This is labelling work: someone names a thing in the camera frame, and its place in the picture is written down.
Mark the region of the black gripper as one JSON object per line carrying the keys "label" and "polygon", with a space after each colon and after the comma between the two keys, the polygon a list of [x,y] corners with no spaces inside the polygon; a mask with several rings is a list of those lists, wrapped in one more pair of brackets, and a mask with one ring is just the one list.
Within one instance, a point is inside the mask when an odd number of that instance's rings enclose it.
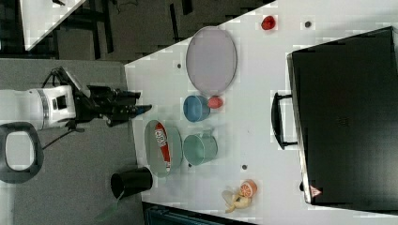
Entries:
{"label": "black gripper", "polygon": [[139,99],[140,92],[113,89],[108,86],[89,85],[87,90],[73,89],[76,117],[75,125],[91,122],[95,118],[107,118],[107,126],[114,127],[152,109],[151,105],[129,106],[130,98]]}

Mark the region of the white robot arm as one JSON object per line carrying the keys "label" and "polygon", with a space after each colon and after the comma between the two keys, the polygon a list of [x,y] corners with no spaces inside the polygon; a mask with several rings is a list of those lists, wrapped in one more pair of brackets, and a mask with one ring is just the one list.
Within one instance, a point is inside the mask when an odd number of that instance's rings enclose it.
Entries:
{"label": "white robot arm", "polygon": [[108,127],[129,122],[148,112],[150,105],[138,105],[140,94],[89,85],[84,89],[70,85],[1,92],[1,123],[25,122],[37,130],[75,129],[78,125],[103,118]]}

